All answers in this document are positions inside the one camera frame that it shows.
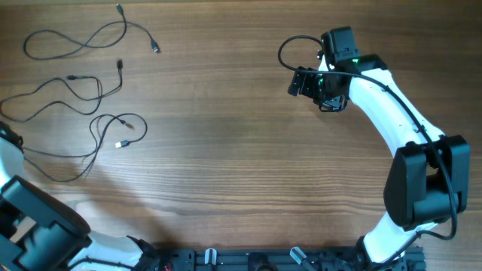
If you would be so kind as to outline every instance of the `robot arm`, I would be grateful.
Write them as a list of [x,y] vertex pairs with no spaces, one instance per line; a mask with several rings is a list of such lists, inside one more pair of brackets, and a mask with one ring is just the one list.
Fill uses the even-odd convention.
[[[313,98],[321,111],[328,112],[342,111],[351,99],[370,118],[394,157],[384,191],[387,213],[363,238],[364,253],[373,265],[385,263],[393,255],[403,256],[401,252],[407,243],[450,216],[450,198],[442,174],[439,171],[427,176],[426,171],[428,166],[440,165],[413,118],[422,125],[450,170],[456,212],[465,210],[470,147],[461,136],[446,137],[429,123],[400,91],[377,55],[360,56],[351,28],[333,29],[322,36],[323,51],[319,51],[318,58],[322,60],[319,71],[323,73],[319,74],[310,68],[287,66],[280,56],[286,43],[280,47],[279,61],[295,70],[288,93]],[[381,84],[343,73],[362,75]]]
[[79,214],[25,181],[22,144],[22,138],[0,122],[1,264],[12,271],[60,266],[124,271],[159,265],[148,243],[91,232]]

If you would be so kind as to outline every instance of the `wooden table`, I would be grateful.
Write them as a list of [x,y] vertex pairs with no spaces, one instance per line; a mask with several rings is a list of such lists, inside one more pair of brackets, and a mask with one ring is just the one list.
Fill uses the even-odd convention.
[[[0,8],[0,98],[33,91],[66,75],[95,75],[105,90],[95,115],[135,112],[148,122],[141,142],[115,142],[142,132],[114,125],[85,178],[48,181],[31,166],[29,180],[79,212],[99,232],[131,235],[164,246],[195,248],[319,248],[353,245],[384,213],[383,188],[392,162],[383,139],[363,112],[349,107],[323,114],[307,98],[286,93],[292,72],[276,59],[293,35],[319,37],[349,25],[362,53],[378,53],[397,84],[434,125],[471,144],[468,208],[451,242],[424,237],[430,270],[482,269],[482,5],[476,1],[182,2],[124,5],[126,18],[154,36],[129,28],[114,47],[78,56],[34,61],[23,39],[55,29],[80,41],[119,20],[114,5],[10,6]],[[105,44],[121,25],[93,42]],[[32,40],[39,56],[75,48],[53,35]],[[316,44],[296,41],[284,57],[316,67]],[[85,96],[93,82],[73,81]],[[62,99],[90,110],[61,84],[4,106],[27,117]],[[25,124],[10,123],[26,146],[62,154],[93,148],[84,117],[53,106]],[[89,160],[27,154],[49,173],[67,178]],[[446,233],[448,223],[438,231]]]

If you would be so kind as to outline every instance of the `cable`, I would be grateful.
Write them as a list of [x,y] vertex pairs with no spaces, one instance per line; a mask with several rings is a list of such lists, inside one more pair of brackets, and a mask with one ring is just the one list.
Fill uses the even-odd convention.
[[[117,4],[117,11],[119,12],[119,14],[122,16],[122,20],[121,21],[116,21],[116,22],[112,22],[112,23],[108,23],[108,24],[105,24],[104,26],[102,26],[101,28],[97,29],[97,31],[95,31],[89,39],[87,39],[87,41],[85,41],[84,43],[83,42],[79,42],[79,41],[76,41],[75,39],[73,38],[70,38],[69,36],[67,35],[64,35],[58,31],[55,31],[55,30],[51,30],[51,29],[43,29],[43,30],[38,30],[38,31],[35,31],[33,32],[32,34],[28,35],[26,38],[25,38],[25,41],[23,42],[23,52],[31,59],[33,60],[51,60],[51,59],[61,59],[63,57],[66,57],[66,56],[71,56],[75,53],[77,53],[78,51],[84,49],[85,47],[87,48],[92,48],[92,49],[102,49],[102,48],[107,48],[107,47],[111,47],[111,46],[114,46],[116,45],[119,41],[121,41],[121,39],[125,36],[126,34],[126,31],[127,31],[127,24],[131,25],[131,26],[135,26],[141,30],[143,30],[144,32],[146,32],[149,36],[149,38],[151,39],[151,47],[152,49],[154,50],[155,53],[160,53],[160,48],[159,48],[159,45],[157,44],[157,42],[152,38],[151,36],[151,33],[149,33],[149,31],[144,28],[143,26],[140,26],[139,24],[137,23],[132,23],[132,22],[127,22],[126,21],[126,17],[124,16],[124,10],[123,8],[121,7],[121,5]],[[110,44],[107,44],[107,45],[89,45],[89,43],[92,41],[92,39],[100,32],[102,31],[105,27],[107,26],[111,26],[111,25],[114,25],[116,23],[123,23],[124,24],[124,30],[122,31],[122,34],[120,35],[120,37],[113,41],[112,43]],[[64,53],[64,54],[60,54],[60,55],[57,55],[57,56],[48,56],[48,57],[37,57],[37,56],[33,56],[31,55],[28,50],[27,50],[27,44],[29,43],[30,41],[30,38],[32,38],[33,36],[37,35],[37,34],[40,34],[40,33],[53,33],[55,35],[58,35],[60,36],[61,38],[64,38],[66,39],[67,41],[70,41],[74,44],[77,44],[77,45],[80,45],[79,48],[73,50],[72,52],[69,52],[69,53]]]
[[444,176],[444,180],[445,180],[445,185],[446,185],[446,189],[447,189],[447,192],[448,192],[448,196],[449,196],[449,201],[450,201],[450,220],[451,220],[451,230],[450,230],[450,234],[447,235],[447,236],[443,236],[439,233],[435,233],[431,230],[419,230],[416,232],[416,235],[413,236],[408,242],[407,244],[405,244],[400,250],[398,250],[397,252],[395,252],[389,259],[387,259],[384,263],[380,264],[380,265],[377,265],[373,268],[373,270],[379,270],[379,269],[382,269],[384,267],[388,267],[388,266],[391,266],[393,264],[393,260],[398,257],[403,251],[405,251],[408,247],[410,247],[410,245],[412,245],[418,238],[421,237],[422,234],[427,234],[427,235],[430,235],[430,236],[434,236],[438,239],[442,239],[442,240],[450,240],[452,239],[455,235],[456,235],[456,231],[457,231],[457,210],[456,210],[456,206],[455,206],[455,200],[453,198],[453,188],[452,188],[452,182],[450,181],[450,176],[449,176],[449,173],[447,171],[447,167],[445,166],[445,163],[441,157],[441,155],[438,153],[438,150],[437,148],[435,147],[435,144],[434,142],[430,139],[430,136],[427,134],[427,132],[425,131],[425,127],[420,124],[420,122],[417,120],[417,118],[415,117],[415,115],[413,114],[413,112],[408,108],[408,106],[404,103],[404,101],[398,96],[396,95],[391,89],[390,87],[386,86],[385,84],[383,84],[382,82],[378,81],[378,80],[375,80],[373,78],[370,78],[368,76],[365,76],[365,75],[361,75],[361,74],[355,74],[355,73],[349,73],[349,72],[334,72],[334,71],[308,71],[308,70],[303,70],[303,69],[298,69],[298,68],[295,68],[293,66],[290,66],[288,64],[286,64],[285,62],[283,62],[282,60],[282,57],[281,57],[281,53],[282,53],[282,49],[285,47],[285,45],[287,43],[289,43],[290,41],[293,41],[295,39],[309,39],[309,40],[312,40],[312,41],[315,41],[317,42],[318,44],[320,44],[320,46],[322,45],[322,42],[317,39],[317,38],[314,38],[314,37],[311,37],[311,36],[306,36],[306,35],[299,35],[299,36],[294,36],[294,37],[291,37],[289,39],[287,39],[286,41],[284,41],[281,46],[279,47],[278,49],[278,60],[279,60],[279,63],[289,69],[289,70],[292,70],[292,71],[295,71],[295,72],[299,72],[299,73],[305,73],[305,74],[312,74],[312,75],[346,75],[346,76],[351,76],[351,77],[355,77],[355,78],[362,78],[362,79],[365,79],[366,81],[370,81],[371,83],[374,83],[376,84],[377,86],[381,87],[383,91],[387,92],[388,94],[390,94],[390,96],[393,97],[393,99],[395,99],[398,104],[400,104],[400,106],[407,112],[408,116],[412,119],[413,123],[415,124],[416,128],[422,133],[423,137],[425,138],[425,140],[427,141],[427,146],[429,146],[429,149],[430,151],[435,155],[435,159],[437,161],[437,164],[439,166],[439,169],[441,170],[441,173],[442,175]]
[[[92,131],[92,124],[95,120],[97,119],[100,119],[100,118],[103,118],[103,117],[112,117],[112,119],[110,119],[109,122],[107,122],[107,124],[104,126],[104,130],[102,131],[102,135],[100,136],[99,138],[99,141],[97,141],[97,137],[95,137],[93,131]],[[145,126],[145,130],[144,130],[144,133],[142,133],[142,135],[137,138],[137,139],[132,139],[132,140],[124,140],[123,142],[127,142],[126,145],[123,145],[122,147],[125,147],[127,145],[130,145],[131,143],[134,143],[134,142],[139,142],[141,141],[145,135],[147,134],[148,132],[148,124],[147,122],[145,121],[145,119],[141,116],[139,116],[138,114],[135,114],[135,113],[123,113],[123,114],[119,114],[117,116],[114,116],[112,114],[101,114],[95,118],[93,118],[91,121],[90,121],[90,124],[89,124],[89,131],[90,131],[90,134],[92,135],[94,141],[96,142],[96,147],[93,149],[93,151],[91,151],[90,153],[88,154],[81,154],[81,155],[62,155],[62,154],[50,154],[50,153],[47,153],[47,152],[43,152],[43,151],[37,151],[37,150],[33,150],[31,148],[24,148],[26,151],[31,151],[33,153],[37,153],[37,154],[43,154],[43,155],[47,155],[47,156],[50,156],[50,157],[59,157],[59,158],[82,158],[82,157],[90,157],[90,156],[93,156],[92,159],[90,160],[89,164],[84,168],[84,170],[77,174],[76,176],[74,177],[71,177],[71,178],[67,178],[67,179],[64,179],[64,180],[59,180],[57,178],[54,178],[52,177],[51,175],[47,174],[40,166],[38,166],[36,163],[32,162],[27,156],[25,156],[25,161],[27,161],[28,163],[30,163],[34,168],[36,168],[40,173],[42,173],[45,177],[47,177],[48,179],[50,179],[51,181],[55,181],[55,182],[69,182],[69,181],[74,181],[78,178],[80,178],[85,172],[87,172],[87,170],[89,170],[93,163],[95,162],[96,158],[97,158],[97,154],[99,153],[100,151],[100,147],[104,141],[104,138],[105,138],[105,134],[107,133],[107,130],[109,128],[109,126],[111,125],[112,122],[114,122],[115,120],[119,120],[120,124],[123,124],[125,126],[129,126],[129,124],[125,121],[125,120],[122,120],[121,117],[124,117],[124,116],[135,116],[135,117],[138,117],[143,123],[144,123],[144,126]]]
[[[73,111],[79,113],[79,114],[82,114],[84,116],[89,116],[91,114],[94,114],[97,109],[99,109],[99,106],[100,106],[100,103],[102,101],[102,98],[105,98],[107,96],[110,96],[114,93],[116,93],[117,91],[119,91],[122,87],[122,68],[123,68],[123,63],[122,63],[122,60],[119,59],[117,61],[117,71],[118,71],[118,74],[119,74],[119,85],[116,86],[114,89],[108,91],[107,93],[103,93],[103,88],[102,88],[102,83],[101,81],[95,77],[95,76],[75,76],[75,75],[69,75],[66,77],[67,80],[82,80],[82,79],[94,79],[96,80],[96,83],[97,83],[97,97],[93,97],[93,98],[84,98],[82,96],[79,96],[70,86],[69,84],[67,83],[67,81],[65,81],[64,79],[62,78],[52,78],[50,79],[49,81],[46,81],[44,82],[43,84],[41,84],[40,86],[38,86],[34,91],[32,91],[31,93],[21,93],[21,94],[17,94],[17,95],[13,95],[13,96],[10,96],[10,97],[7,97],[3,100],[0,100],[0,116],[8,119],[8,120],[11,120],[13,122],[16,122],[16,123],[25,123],[29,120],[31,120],[32,118],[36,117],[38,114],[40,114],[43,110],[49,108],[50,106],[52,105],[55,105],[55,104],[61,104],[61,105],[64,105],[70,109],[72,109]],[[56,100],[56,101],[53,101],[53,102],[49,102],[48,104],[44,105],[40,110],[36,111],[32,116],[30,117],[27,117],[26,119],[23,119],[23,120],[20,120],[20,119],[17,119],[15,117],[11,117],[11,116],[8,116],[6,115],[6,113],[3,112],[2,110],[2,106],[4,103],[10,101],[10,100],[13,100],[13,99],[17,99],[17,98],[20,98],[20,97],[24,97],[24,96],[30,96],[30,95],[33,95],[33,94],[36,94],[38,91],[40,91],[43,87],[47,86],[48,84],[54,82],[54,81],[60,81],[62,82],[69,90],[70,92],[72,92],[75,97],[79,98],[80,100],[82,101],[86,101],[86,102],[89,102],[89,101],[97,101],[97,105],[96,107],[92,110],[92,111],[88,111],[88,112],[82,112],[78,109],[75,109],[73,108],[71,105],[63,102],[63,101],[60,101],[60,100]]]
[[98,264],[102,264],[102,265],[106,265],[106,266],[115,266],[115,267],[125,268],[125,269],[128,269],[128,270],[134,270],[134,267],[128,266],[128,265],[123,264],[123,263],[113,263],[113,262],[109,262],[107,260],[90,259],[89,257],[86,257],[84,259],[76,261],[74,264],[69,266],[69,268],[67,268],[66,270],[73,270],[77,265],[79,265],[81,263],[86,263],[86,262],[87,263],[98,263]]

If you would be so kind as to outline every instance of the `usb connector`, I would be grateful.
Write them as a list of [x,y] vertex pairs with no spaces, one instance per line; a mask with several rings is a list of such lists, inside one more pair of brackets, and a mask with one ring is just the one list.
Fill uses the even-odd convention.
[[154,50],[155,53],[160,53],[159,45],[153,39],[151,39],[151,47],[152,47],[152,50]]
[[120,14],[124,14],[124,10],[123,10],[123,8],[122,8],[121,5],[117,4],[117,5],[115,5],[115,7],[117,8],[117,11],[118,11]]
[[123,141],[121,141],[121,142],[115,143],[115,147],[116,147],[116,148],[124,148],[124,147],[126,147],[126,146],[129,146],[129,144],[130,144],[129,141],[123,140]]

